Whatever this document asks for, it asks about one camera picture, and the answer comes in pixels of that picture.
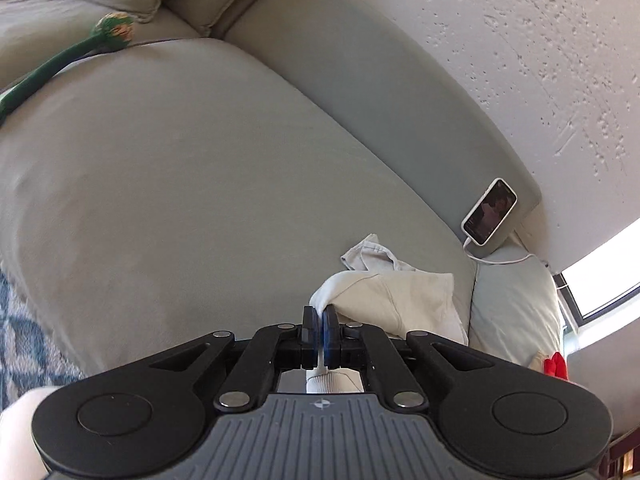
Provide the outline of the light grey side cushion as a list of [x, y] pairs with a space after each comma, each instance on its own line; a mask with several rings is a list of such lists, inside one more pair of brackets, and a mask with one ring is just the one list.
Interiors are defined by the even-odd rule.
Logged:
[[558, 293], [546, 266], [507, 240], [477, 265], [470, 347], [542, 373], [542, 361], [563, 351]]

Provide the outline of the red folded garment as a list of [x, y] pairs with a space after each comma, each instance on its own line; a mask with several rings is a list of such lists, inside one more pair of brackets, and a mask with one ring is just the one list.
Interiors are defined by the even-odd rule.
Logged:
[[546, 376], [560, 378], [568, 382], [568, 368], [564, 356], [560, 352], [555, 352], [552, 356], [544, 358], [542, 361], [542, 371]]

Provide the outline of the white smartphone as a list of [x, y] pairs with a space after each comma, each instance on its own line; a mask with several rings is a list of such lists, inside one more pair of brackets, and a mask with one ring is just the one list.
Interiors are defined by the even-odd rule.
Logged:
[[518, 203], [506, 180], [495, 178], [461, 222], [462, 232], [476, 246], [485, 246]]

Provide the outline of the grey sofa seat cushion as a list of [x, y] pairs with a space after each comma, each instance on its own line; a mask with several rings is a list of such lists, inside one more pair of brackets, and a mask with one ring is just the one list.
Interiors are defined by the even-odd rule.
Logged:
[[[134, 44], [198, 34], [162, 3], [149, 22], [130, 14]], [[51, 56], [85, 39], [100, 18], [116, 11], [87, 0], [1, 0], [1, 87], [13, 86]]]
[[213, 39], [59, 73], [1, 128], [1, 264], [86, 374], [213, 330], [298, 322], [368, 234], [416, 268], [474, 263], [408, 184], [303, 93]]

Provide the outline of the blue white patterned rug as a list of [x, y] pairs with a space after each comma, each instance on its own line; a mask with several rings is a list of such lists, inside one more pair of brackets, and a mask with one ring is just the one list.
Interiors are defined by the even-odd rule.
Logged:
[[4, 275], [0, 301], [2, 410], [28, 390], [65, 386], [84, 377], [37, 323]]

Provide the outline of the person knee in white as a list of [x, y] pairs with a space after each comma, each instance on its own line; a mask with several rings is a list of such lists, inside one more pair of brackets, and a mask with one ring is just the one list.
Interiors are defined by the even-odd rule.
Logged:
[[2, 479], [40, 480], [47, 477], [47, 468], [32, 440], [32, 416], [39, 404], [56, 390], [58, 387], [29, 390], [1, 413]]

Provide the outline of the grey sofa backrest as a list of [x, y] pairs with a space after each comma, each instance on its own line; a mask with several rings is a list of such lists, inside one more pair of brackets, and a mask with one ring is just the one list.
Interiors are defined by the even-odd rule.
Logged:
[[518, 202], [495, 244], [540, 204], [538, 184], [477, 102], [361, 0], [239, 0], [216, 33], [329, 114], [456, 234], [497, 178]]

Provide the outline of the green fabric massage hammer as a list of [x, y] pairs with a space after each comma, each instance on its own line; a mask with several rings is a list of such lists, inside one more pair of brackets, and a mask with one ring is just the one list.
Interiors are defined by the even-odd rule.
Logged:
[[134, 19], [125, 12], [105, 14], [84, 40], [47, 60], [1, 97], [1, 123], [38, 92], [56, 74], [89, 54], [111, 53], [125, 49], [134, 36]]

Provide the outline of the left grey sofa seat cushion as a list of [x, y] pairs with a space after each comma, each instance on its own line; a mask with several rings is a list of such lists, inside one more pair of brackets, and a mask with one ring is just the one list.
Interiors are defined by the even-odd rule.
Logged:
[[[162, 3], [149, 22], [130, 14], [134, 44], [198, 34]], [[85, 39], [100, 18], [116, 11], [87, 0], [1, 0], [1, 87], [13, 86], [51, 56]]]

